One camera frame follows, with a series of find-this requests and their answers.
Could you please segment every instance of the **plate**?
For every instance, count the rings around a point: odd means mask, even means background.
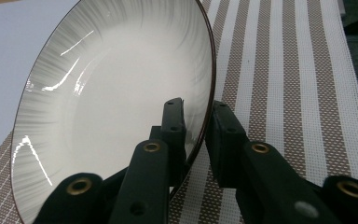
[[[195,0],[82,0],[40,52],[21,97],[12,188],[25,223],[66,177],[107,178],[160,125],[163,104],[184,100],[193,161],[210,116],[213,36]]]

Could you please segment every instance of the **white table surface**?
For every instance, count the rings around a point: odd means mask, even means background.
[[[77,0],[0,4],[0,146],[11,132],[22,89],[40,50]]]

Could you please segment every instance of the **woven placemat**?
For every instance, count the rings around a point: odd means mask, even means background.
[[[214,98],[251,140],[275,146],[322,185],[358,178],[358,83],[336,0],[204,0],[216,45]],[[0,223],[21,219],[10,186],[11,134],[0,147]],[[242,223],[233,189],[213,182],[205,146],[170,203],[171,223]]]

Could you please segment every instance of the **white plate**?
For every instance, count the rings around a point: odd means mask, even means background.
[[[80,1],[42,49],[21,98],[12,186],[23,221],[66,177],[107,178],[128,166],[172,98],[185,101],[189,156],[209,117],[214,62],[198,1]]]

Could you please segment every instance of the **striped placemat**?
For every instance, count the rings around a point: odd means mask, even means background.
[[[204,0],[216,45],[214,98],[252,140],[309,181],[358,178],[358,84],[337,0]],[[0,223],[18,223],[11,134],[0,147]],[[213,182],[205,146],[170,203],[171,223],[242,223],[233,189]]]

